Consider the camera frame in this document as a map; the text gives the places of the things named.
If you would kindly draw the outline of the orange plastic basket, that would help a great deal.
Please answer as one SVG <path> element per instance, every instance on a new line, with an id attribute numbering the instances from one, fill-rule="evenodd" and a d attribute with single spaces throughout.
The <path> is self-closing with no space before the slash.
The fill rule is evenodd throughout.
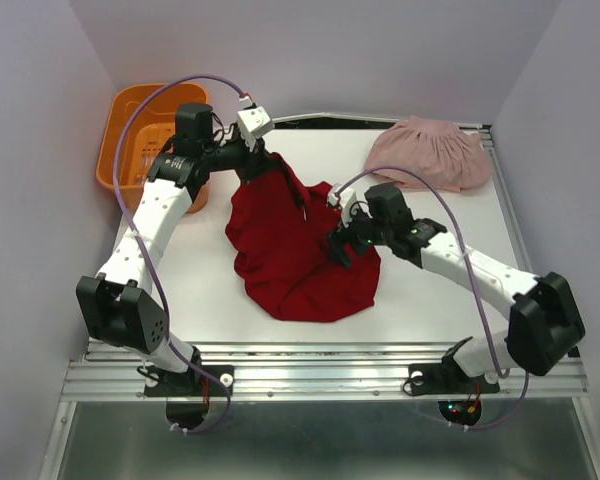
<path id="1" fill-rule="evenodd" d="M 102 187 L 113 189 L 114 154 L 120 134 L 137 107 L 161 85 L 139 84 L 120 91 L 113 100 L 95 170 Z M 207 90 L 195 83 L 179 84 L 160 94 L 133 121 L 122 146 L 119 185 L 126 207 L 135 211 L 143 184 L 165 142 L 175 133 L 175 113 L 183 103 L 207 103 Z"/>

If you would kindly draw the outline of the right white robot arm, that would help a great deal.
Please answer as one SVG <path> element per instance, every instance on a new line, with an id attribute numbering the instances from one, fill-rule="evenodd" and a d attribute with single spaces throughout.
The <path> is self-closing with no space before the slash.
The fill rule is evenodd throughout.
<path id="1" fill-rule="evenodd" d="M 364 201 L 336 185 L 327 203 L 340 213 L 327 241 L 341 265 L 351 267 L 354 257 L 384 246 L 465 288 L 479 306 L 489 304 L 508 322 L 506 330 L 464 339 L 439 362 L 421 367 L 416 386 L 462 390 L 484 374 L 512 368 L 544 376 L 583 339 L 584 323 L 563 276 L 517 270 L 467 247 L 442 224 L 414 218 L 395 185 L 369 188 Z"/>

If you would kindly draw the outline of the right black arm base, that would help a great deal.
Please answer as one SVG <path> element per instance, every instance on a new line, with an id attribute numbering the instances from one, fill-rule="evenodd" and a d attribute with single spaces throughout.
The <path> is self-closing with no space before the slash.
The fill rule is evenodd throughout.
<path id="1" fill-rule="evenodd" d="M 470 340 L 471 337 L 463 339 L 448 349 L 438 363 L 410 364 L 409 375 L 402 383 L 402 391 L 411 397 L 499 393 L 498 381 L 489 383 L 484 374 L 470 378 L 452 359 L 452 356 Z"/>

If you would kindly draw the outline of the red pleated skirt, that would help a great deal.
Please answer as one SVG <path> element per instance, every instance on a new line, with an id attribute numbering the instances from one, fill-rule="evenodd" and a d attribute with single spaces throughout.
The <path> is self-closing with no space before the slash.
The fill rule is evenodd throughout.
<path id="1" fill-rule="evenodd" d="M 340 219 L 330 184 L 304 185 L 273 154 L 271 170 L 240 183 L 225 234 L 246 294 L 276 320 L 331 323 L 373 306 L 381 259 L 369 249 L 347 268 L 329 254 Z"/>

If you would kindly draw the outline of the pink pleated skirt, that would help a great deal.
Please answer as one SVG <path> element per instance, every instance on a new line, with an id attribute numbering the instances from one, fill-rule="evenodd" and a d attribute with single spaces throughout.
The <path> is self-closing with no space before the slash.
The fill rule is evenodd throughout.
<path id="1" fill-rule="evenodd" d="M 429 184 L 452 192 L 478 188 L 494 174 L 479 134 L 465 133 L 450 121 L 416 116 L 380 134 L 364 168 L 406 188 Z"/>

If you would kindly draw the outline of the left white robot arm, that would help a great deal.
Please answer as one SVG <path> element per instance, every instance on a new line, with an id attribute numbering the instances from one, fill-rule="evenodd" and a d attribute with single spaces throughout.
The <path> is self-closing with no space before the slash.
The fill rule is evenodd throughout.
<path id="1" fill-rule="evenodd" d="M 76 296 L 89 335 L 111 346 L 136 352 L 168 371 L 179 393 L 195 392 L 203 371 L 196 350 L 170 332 L 166 300 L 157 267 L 181 218 L 195 202 L 211 173 L 234 170 L 249 176 L 264 171 L 272 160 L 263 137 L 274 123 L 266 110 L 244 98 L 231 137 L 214 137 L 211 106 L 181 105 L 175 133 L 155 157 L 136 211 L 111 257 L 93 277 L 82 277 Z"/>

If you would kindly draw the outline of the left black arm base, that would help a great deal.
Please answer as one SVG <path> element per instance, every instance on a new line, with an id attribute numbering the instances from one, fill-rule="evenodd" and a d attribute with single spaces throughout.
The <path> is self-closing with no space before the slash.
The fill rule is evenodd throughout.
<path id="1" fill-rule="evenodd" d="M 136 372 L 144 378 L 144 395 L 149 398 L 225 396 L 217 383 L 192 371 L 173 373 L 149 365 L 138 366 Z"/>

